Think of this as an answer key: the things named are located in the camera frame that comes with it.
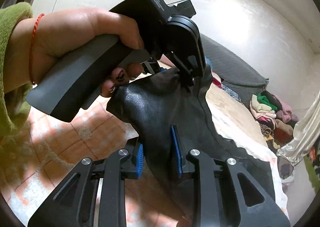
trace metal screw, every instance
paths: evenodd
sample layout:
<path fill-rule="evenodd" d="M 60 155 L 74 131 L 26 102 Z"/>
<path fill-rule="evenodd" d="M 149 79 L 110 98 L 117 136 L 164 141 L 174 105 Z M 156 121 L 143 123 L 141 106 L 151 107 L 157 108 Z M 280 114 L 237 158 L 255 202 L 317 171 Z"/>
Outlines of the metal screw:
<path fill-rule="evenodd" d="M 83 160 L 81 160 L 81 163 L 83 165 L 88 165 L 91 163 L 91 159 L 90 158 L 84 158 Z"/>
<path fill-rule="evenodd" d="M 119 150 L 118 153 L 120 156 L 125 156 L 126 154 L 128 154 L 128 151 L 126 149 L 122 149 L 122 150 Z"/>
<path fill-rule="evenodd" d="M 232 165 L 232 166 L 237 163 L 237 161 L 234 158 L 228 158 L 227 162 L 229 165 Z"/>
<path fill-rule="evenodd" d="M 199 150 L 190 150 L 190 154 L 193 155 L 193 156 L 198 156 L 200 154 L 200 151 Z"/>

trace silver fabric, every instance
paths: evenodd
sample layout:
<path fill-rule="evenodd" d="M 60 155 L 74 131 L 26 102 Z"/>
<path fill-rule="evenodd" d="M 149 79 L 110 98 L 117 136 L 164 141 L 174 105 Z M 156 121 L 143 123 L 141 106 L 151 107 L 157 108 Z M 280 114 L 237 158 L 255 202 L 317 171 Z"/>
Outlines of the silver fabric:
<path fill-rule="evenodd" d="M 293 129 L 293 140 L 278 149 L 277 155 L 295 166 L 309 153 L 320 135 L 320 92 L 302 120 Z"/>

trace bed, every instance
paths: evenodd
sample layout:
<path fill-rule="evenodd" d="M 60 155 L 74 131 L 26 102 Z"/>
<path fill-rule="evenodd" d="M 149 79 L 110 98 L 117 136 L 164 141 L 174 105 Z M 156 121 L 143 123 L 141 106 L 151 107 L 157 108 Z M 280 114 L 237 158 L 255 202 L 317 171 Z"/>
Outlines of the bed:
<path fill-rule="evenodd" d="M 249 95 L 265 87 L 267 80 L 243 60 L 210 38 L 204 35 L 201 38 L 215 72 L 224 78 L 228 87 L 235 91 L 241 88 L 239 95 L 245 103 Z M 236 75 L 232 75 L 230 66 L 237 70 Z M 276 203 L 288 216 L 277 158 L 268 149 L 246 105 L 214 84 L 206 100 L 220 135 L 233 139 L 238 147 L 245 148 L 255 158 L 270 162 Z M 0 141 L 0 155 L 4 161 L 0 165 L 0 191 L 23 224 L 27 225 L 44 199 L 82 158 L 105 158 L 123 147 L 127 139 L 137 136 L 130 124 L 106 111 L 107 102 L 108 99 L 98 97 L 88 110 L 80 110 L 71 123 L 58 121 L 32 108 L 21 132 Z M 182 212 L 155 180 L 146 163 L 141 178 L 127 180 L 125 185 L 128 226 L 174 227 L 181 219 Z"/>

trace black tool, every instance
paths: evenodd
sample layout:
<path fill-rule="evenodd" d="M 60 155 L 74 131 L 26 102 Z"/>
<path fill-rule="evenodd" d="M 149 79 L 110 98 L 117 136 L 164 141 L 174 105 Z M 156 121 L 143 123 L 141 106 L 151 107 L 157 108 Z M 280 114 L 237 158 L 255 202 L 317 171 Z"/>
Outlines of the black tool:
<path fill-rule="evenodd" d="M 275 201 L 236 159 L 220 161 L 193 149 L 176 125 L 171 135 L 172 179 L 194 180 L 192 227 L 290 227 Z"/>
<path fill-rule="evenodd" d="M 124 180 L 138 179 L 143 148 L 138 137 L 108 158 L 82 159 L 51 192 L 28 222 L 28 227 L 92 227 L 100 178 L 99 226 L 126 226 Z"/>
<path fill-rule="evenodd" d="M 234 158 L 219 161 L 190 148 L 175 125 L 171 133 L 172 179 L 194 181 L 192 227 L 290 227 L 278 205 Z M 92 227 L 100 178 L 98 226 L 125 227 L 124 180 L 138 179 L 142 168 L 143 148 L 138 137 L 129 139 L 124 149 L 108 158 L 82 159 L 34 213 L 28 227 Z M 229 188 L 220 185 L 225 178 Z"/>
<path fill-rule="evenodd" d="M 183 85 L 191 86 L 194 77 L 203 76 L 204 54 L 199 30 L 190 19 L 196 14 L 190 0 L 169 6 L 163 0 L 125 0 L 111 12 L 137 21 L 145 50 L 130 49 L 116 35 L 97 36 L 61 58 L 27 94 L 29 104 L 71 122 L 80 108 L 87 109 L 98 97 L 113 69 L 145 62 L 145 72 L 154 74 L 162 54 L 179 68 Z"/>

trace folded clothes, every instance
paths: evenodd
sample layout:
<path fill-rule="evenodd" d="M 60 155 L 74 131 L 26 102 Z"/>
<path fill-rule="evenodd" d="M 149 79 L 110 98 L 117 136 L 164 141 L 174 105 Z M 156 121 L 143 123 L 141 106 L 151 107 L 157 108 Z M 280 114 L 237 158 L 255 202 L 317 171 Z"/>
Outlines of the folded clothes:
<path fill-rule="evenodd" d="M 261 111 L 265 111 L 265 112 L 272 111 L 272 108 L 270 106 L 259 103 L 256 95 L 252 95 L 251 105 L 252 105 L 253 109 L 255 109 L 258 113 L 261 113 Z"/>
<path fill-rule="evenodd" d="M 266 140 L 266 142 L 267 142 L 268 148 L 269 148 L 274 154 L 276 154 L 278 149 L 274 148 L 274 143 L 275 143 L 275 142 L 274 142 L 273 138 L 270 139 L 270 140 Z"/>
<path fill-rule="evenodd" d="M 282 105 L 281 105 L 281 103 L 280 103 L 276 98 L 274 98 L 274 97 L 272 96 L 272 94 L 269 93 L 267 90 L 262 91 L 260 94 L 263 95 L 263 96 L 265 96 L 265 97 L 267 97 L 268 101 L 269 101 L 272 105 L 276 106 L 277 109 L 278 109 L 278 111 L 279 111 L 279 110 L 282 110 Z"/>
<path fill-rule="evenodd" d="M 266 96 L 264 96 L 264 95 L 258 94 L 257 100 L 258 100 L 258 102 L 261 103 L 261 104 L 265 104 L 265 105 L 267 105 L 267 106 L 270 106 L 270 107 L 272 108 L 272 110 L 274 110 L 275 112 L 278 110 L 278 108 L 277 108 L 276 106 L 272 105 L 272 104 L 269 102 L 268 98 L 267 98 Z"/>
<path fill-rule="evenodd" d="M 295 125 L 297 124 L 297 121 L 290 120 L 290 121 L 286 122 L 286 124 L 290 125 L 294 129 Z"/>
<path fill-rule="evenodd" d="M 251 110 L 252 115 L 253 115 L 256 119 L 259 118 L 259 117 L 261 117 L 261 116 L 264 116 L 264 117 L 266 117 L 266 118 L 271 118 L 271 119 L 275 119 L 275 118 L 276 118 L 276 114 L 274 114 L 274 113 L 270 113 L 270 112 L 267 112 L 267 113 L 258 113 L 255 109 L 253 109 L 251 101 L 250 101 L 249 107 L 250 107 L 250 110 Z"/>
<path fill-rule="evenodd" d="M 262 135 L 265 136 L 266 138 L 269 138 L 269 136 L 272 135 L 272 132 L 273 132 L 272 129 L 260 123 L 259 125 L 260 125 Z"/>
<path fill-rule="evenodd" d="M 282 118 L 282 121 L 284 123 L 287 123 L 290 120 L 298 120 L 297 116 L 293 114 L 292 109 L 288 104 L 281 101 L 281 99 L 278 96 L 276 95 L 272 95 L 272 96 L 276 98 L 282 105 L 282 110 L 277 112 L 277 117 Z"/>
<path fill-rule="evenodd" d="M 266 126 L 268 126 L 269 128 L 271 128 L 272 130 L 275 129 L 275 125 L 273 124 L 272 119 L 261 116 L 261 117 L 259 117 L 257 120 L 258 120 L 258 122 L 259 122 L 260 124 L 266 125 Z"/>
<path fill-rule="evenodd" d="M 290 125 L 285 124 L 279 119 L 276 119 L 276 128 L 279 128 L 283 130 L 285 133 L 287 133 L 288 135 L 293 136 L 293 128 Z"/>
<path fill-rule="evenodd" d="M 276 128 L 273 132 L 273 136 L 274 139 L 281 144 L 281 146 L 286 145 L 287 143 L 289 143 L 292 139 L 293 136 L 289 135 L 288 133 L 286 133 L 284 130 L 280 129 L 280 128 Z"/>

